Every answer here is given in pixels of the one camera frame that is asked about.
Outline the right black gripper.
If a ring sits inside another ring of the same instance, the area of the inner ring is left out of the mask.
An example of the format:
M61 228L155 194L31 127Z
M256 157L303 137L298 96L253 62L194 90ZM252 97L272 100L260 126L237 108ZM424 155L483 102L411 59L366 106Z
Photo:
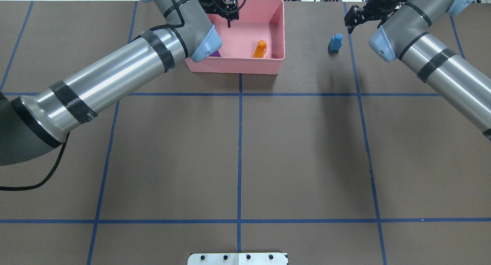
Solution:
M351 6L344 17L348 34L352 34L357 25L368 21L378 21L379 24L384 24L398 3L399 0L366 0L363 8Z

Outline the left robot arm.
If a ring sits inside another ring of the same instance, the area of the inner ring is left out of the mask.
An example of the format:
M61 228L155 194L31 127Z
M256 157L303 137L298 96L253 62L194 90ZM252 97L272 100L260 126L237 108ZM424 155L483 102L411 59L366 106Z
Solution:
M1 165L26 162L61 146L67 134L187 58L198 63L219 50L221 38L206 12L223 1L153 2L165 25L137 38L44 92L1 96Z

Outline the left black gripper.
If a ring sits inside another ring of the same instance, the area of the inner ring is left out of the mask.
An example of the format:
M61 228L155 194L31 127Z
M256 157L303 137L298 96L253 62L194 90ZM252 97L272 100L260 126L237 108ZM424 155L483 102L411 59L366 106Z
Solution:
M225 1L226 0L198 0L204 12L210 15L220 15L225 14ZM232 15L227 15L227 27L231 28Z

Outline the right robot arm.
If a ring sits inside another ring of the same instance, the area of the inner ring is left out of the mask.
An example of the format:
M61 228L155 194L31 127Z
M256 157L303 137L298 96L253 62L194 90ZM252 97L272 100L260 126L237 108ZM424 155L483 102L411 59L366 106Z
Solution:
M442 15L456 16L473 0L367 0L351 6L344 22L356 26L379 21L370 48L386 62L400 60L490 139L490 78L472 66L428 29Z

